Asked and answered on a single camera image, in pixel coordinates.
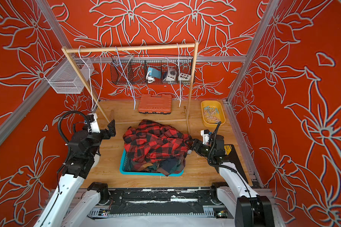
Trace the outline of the white wire hanger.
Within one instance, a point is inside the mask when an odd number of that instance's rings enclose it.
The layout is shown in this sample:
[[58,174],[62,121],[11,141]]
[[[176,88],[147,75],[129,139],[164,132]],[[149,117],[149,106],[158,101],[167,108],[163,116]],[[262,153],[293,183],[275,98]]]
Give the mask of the white wire hanger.
[[82,45],[79,46],[79,48],[78,48],[78,55],[79,55],[79,58],[84,63],[84,65],[87,67],[87,71],[89,73],[90,94],[91,94],[91,97],[92,97],[91,111],[95,112],[95,109],[97,108],[97,104],[98,104],[99,98],[98,98],[97,92],[96,92],[96,90],[95,90],[95,88],[94,88],[94,86],[92,84],[92,73],[94,72],[94,66],[93,66],[93,63],[92,63],[90,58],[87,58],[86,60],[84,60],[82,58],[81,53],[80,53],[80,50],[81,50],[82,47],[84,47],[84,46],[82,46]]
[[128,60],[126,66],[123,66],[123,63],[121,61],[120,54],[119,54],[119,51],[118,51],[117,47],[115,47],[115,51],[116,51],[116,54],[117,54],[118,64],[120,65],[120,68],[121,68],[121,71],[122,71],[121,72],[121,76],[126,80],[128,88],[130,89],[131,97],[133,99],[133,110],[135,110],[135,107],[136,107],[135,90],[134,90],[133,84],[130,82],[130,79],[128,77],[128,73],[129,73],[128,65],[130,64],[130,62],[132,60],[132,56],[130,56],[130,59]]
[[176,97],[178,98],[179,100],[179,107],[181,106],[181,103],[182,103],[182,95],[183,95],[183,91],[182,91],[182,87],[181,87],[181,79],[180,79],[180,75],[181,75],[181,69],[180,69],[180,56],[181,56],[181,51],[180,51],[180,46],[179,44],[177,43],[177,50],[178,50],[178,57],[177,57],[177,69],[178,69],[178,83],[179,83],[179,94],[177,95],[176,94],[176,91],[173,87],[173,85],[171,85],[173,91],[174,91],[174,94],[176,95]]

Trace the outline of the dark plaid shirt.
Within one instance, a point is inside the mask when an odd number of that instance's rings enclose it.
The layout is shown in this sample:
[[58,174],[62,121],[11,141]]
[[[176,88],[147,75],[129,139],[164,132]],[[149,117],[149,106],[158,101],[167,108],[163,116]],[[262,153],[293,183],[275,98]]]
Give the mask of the dark plaid shirt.
[[185,168],[184,160],[176,158],[152,162],[135,162],[127,160],[122,164],[120,172],[131,176],[181,176]]

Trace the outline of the red black plaid shirt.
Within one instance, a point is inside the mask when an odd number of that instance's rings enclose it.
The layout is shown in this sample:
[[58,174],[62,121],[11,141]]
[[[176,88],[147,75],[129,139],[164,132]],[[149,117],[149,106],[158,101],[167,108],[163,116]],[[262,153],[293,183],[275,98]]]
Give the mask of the red black plaid shirt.
[[135,162],[156,162],[168,158],[184,160],[192,137],[169,125],[142,120],[137,128],[130,127],[123,135],[124,149]]

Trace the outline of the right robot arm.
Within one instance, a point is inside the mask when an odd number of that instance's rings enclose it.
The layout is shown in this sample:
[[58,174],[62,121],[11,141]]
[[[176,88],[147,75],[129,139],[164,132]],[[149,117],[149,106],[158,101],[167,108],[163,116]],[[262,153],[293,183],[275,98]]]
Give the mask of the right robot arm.
[[192,151],[205,157],[225,183],[211,186],[211,197],[222,203],[234,218],[236,227],[274,227],[272,204],[267,196],[259,195],[252,189],[241,174],[231,156],[225,154],[224,138],[218,134],[221,122],[213,132],[204,130],[203,140],[193,139],[187,144]]

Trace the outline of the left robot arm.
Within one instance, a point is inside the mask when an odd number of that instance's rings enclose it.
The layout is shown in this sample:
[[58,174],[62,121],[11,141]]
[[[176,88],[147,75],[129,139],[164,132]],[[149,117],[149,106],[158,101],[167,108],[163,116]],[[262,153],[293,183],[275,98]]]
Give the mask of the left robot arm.
[[[62,121],[78,114],[84,127],[68,139],[62,131]],[[70,211],[68,210],[78,189],[99,162],[100,145],[116,135],[116,121],[111,120],[106,129],[100,129],[96,114],[68,111],[59,117],[57,129],[68,148],[67,157],[57,171],[57,188],[41,213],[36,227],[78,227],[97,205],[111,205],[113,198],[106,183],[93,182]]]

